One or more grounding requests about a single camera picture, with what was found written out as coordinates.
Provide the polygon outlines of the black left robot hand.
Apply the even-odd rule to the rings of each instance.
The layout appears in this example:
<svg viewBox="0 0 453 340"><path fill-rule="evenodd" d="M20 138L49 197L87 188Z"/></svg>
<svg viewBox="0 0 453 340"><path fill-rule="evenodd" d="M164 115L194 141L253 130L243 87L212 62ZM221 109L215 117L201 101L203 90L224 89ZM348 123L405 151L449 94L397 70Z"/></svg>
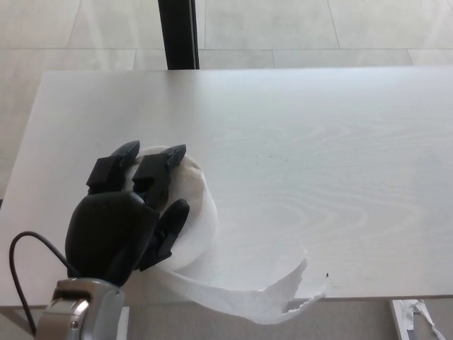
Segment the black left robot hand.
<svg viewBox="0 0 453 340"><path fill-rule="evenodd" d="M65 239L70 278L101 279L123 286L132 272L171 257L190 212L180 198L168 204L171 174L184 144L138 157L139 141L97 159L87 195L71 216Z"/></svg>

